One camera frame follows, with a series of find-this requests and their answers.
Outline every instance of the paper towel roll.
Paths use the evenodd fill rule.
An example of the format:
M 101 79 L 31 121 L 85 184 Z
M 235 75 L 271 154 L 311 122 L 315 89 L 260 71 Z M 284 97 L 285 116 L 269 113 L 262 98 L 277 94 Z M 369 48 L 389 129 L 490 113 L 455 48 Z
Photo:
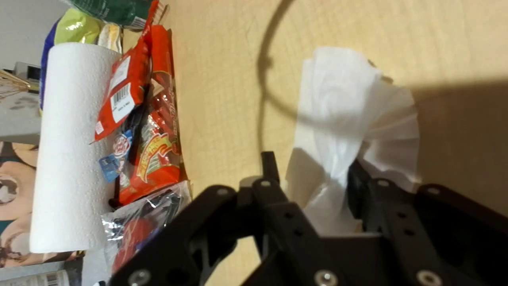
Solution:
M 119 54 L 65 43 L 49 51 L 46 98 L 34 180 L 31 253 L 92 249 L 104 243 L 100 214 L 112 186 L 98 159 L 111 141 L 92 143 L 108 75 Z

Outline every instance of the green bottle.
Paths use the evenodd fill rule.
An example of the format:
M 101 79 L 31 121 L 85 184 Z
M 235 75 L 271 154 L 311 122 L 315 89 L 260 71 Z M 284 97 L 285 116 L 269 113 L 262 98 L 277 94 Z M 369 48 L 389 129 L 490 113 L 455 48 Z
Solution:
M 66 0 L 96 19 L 141 30 L 150 0 Z

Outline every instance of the table surface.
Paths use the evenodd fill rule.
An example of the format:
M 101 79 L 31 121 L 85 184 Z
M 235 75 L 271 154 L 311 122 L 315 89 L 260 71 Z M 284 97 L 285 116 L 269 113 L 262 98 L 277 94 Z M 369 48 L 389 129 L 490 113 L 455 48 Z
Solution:
M 508 214 L 508 0 L 209 3 L 171 2 L 165 21 L 195 194 L 258 175 L 260 149 L 276 152 L 284 178 L 301 64 L 319 46 L 339 46 L 411 87 L 422 180 Z M 241 241 L 209 284 L 238 284 L 255 264 L 252 243 Z

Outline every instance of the anime character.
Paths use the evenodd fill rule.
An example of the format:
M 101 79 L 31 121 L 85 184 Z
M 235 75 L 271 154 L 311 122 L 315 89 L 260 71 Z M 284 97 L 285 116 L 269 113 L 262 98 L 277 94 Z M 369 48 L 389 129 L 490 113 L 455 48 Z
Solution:
M 36 146 L 0 143 L 0 267 L 55 259 L 55 254 L 30 253 L 34 162 Z

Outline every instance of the snack bag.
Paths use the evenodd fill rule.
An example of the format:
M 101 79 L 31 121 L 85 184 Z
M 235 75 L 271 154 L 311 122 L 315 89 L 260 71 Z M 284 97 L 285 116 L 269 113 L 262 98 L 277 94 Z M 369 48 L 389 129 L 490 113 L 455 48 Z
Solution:
M 108 181 L 119 176 L 115 205 L 127 205 L 184 180 L 169 33 L 152 25 L 144 35 L 150 89 L 115 135 L 114 154 L 100 160 Z
M 141 38 L 111 68 L 111 78 L 103 105 L 98 111 L 95 141 L 117 130 L 127 116 L 142 103 L 149 76 L 147 46 Z
M 101 222 L 108 241 L 117 246 L 114 257 L 109 257 L 112 272 L 130 261 L 188 202 L 188 186 L 182 181 L 125 205 L 114 213 L 103 214 Z

